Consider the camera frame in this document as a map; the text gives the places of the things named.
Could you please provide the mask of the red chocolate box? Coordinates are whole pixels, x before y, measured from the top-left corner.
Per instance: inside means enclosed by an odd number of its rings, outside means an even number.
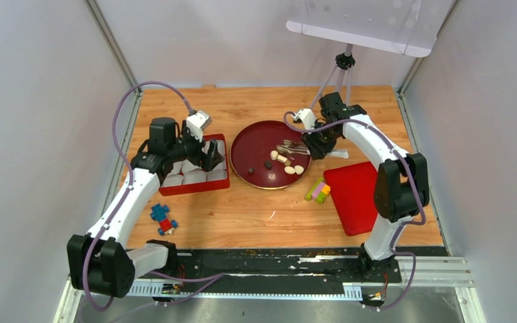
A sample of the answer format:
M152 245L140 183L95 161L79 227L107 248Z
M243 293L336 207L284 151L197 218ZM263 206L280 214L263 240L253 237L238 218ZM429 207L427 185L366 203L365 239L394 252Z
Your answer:
M226 152L226 137L224 134L205 135L206 141L215 139L219 154L223 161L212 171L204 172L194 166L188 166L187 160L176 163L172 173L167 175L159 189L162 196L223 190L230 187L228 153Z

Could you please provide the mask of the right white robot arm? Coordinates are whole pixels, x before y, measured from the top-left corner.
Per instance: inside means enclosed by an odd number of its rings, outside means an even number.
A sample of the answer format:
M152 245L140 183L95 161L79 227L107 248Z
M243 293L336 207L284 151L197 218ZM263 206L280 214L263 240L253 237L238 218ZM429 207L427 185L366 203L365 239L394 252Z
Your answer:
M421 153L409 153L392 142L359 105L347 106L337 92L318 103L321 119L309 108L294 114L302 123L301 140L312 159L323 159L343 138L355 144L377 171L373 200L377 218L370 237L362 245L357 272L374 281L393 265L397 243L406 226L424 225L415 216L424 215L429 203L427 160Z

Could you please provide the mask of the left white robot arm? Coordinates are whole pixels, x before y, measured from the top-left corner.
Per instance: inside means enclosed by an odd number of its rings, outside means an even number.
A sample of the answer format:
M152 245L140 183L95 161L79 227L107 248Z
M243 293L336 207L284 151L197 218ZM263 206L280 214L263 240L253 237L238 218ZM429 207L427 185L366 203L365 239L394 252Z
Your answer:
M128 161L124 184L104 214L84 235L67 242L69 274L74 288L122 298L133 281L151 271L173 277L179 259L169 242L150 240L141 248L127 250L127 242L142 210L160 189L174 164L189 161L210 171L224 161L215 139L203 132L211 117L203 111L181 124L173 118L151 121L149 137Z

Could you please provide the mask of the white chocolate piece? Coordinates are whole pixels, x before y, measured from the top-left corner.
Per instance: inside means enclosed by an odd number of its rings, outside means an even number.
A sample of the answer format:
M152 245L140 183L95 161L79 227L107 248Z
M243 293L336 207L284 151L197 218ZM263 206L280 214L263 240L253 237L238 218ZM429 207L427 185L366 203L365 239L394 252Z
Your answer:
M279 156L278 151L273 150L273 151L271 151L271 152L270 152L270 158L271 158L272 160L276 160L276 159L278 158L278 156Z

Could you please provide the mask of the metal tongs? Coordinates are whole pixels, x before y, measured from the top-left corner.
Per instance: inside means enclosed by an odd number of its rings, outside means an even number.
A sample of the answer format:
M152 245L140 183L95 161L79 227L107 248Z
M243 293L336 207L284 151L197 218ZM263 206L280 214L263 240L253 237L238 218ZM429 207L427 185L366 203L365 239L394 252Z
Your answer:
M289 139L284 139L282 144L276 145L276 151L278 153L287 153L287 154L300 154L300 155L311 155L310 150L303 143L298 143L295 141L290 141ZM348 159L349 153L344 149L335 149L328 152L325 157L338 157L342 159Z

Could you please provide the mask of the white brown chocolate bar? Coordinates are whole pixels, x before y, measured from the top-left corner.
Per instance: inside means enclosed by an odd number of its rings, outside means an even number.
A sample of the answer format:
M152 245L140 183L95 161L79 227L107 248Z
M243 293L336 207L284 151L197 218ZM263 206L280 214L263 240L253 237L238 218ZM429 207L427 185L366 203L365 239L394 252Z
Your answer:
M282 164L285 165L285 167L287 166L291 166L291 160L288 159L287 157L283 156L283 155L278 155L277 156L277 161L281 162Z

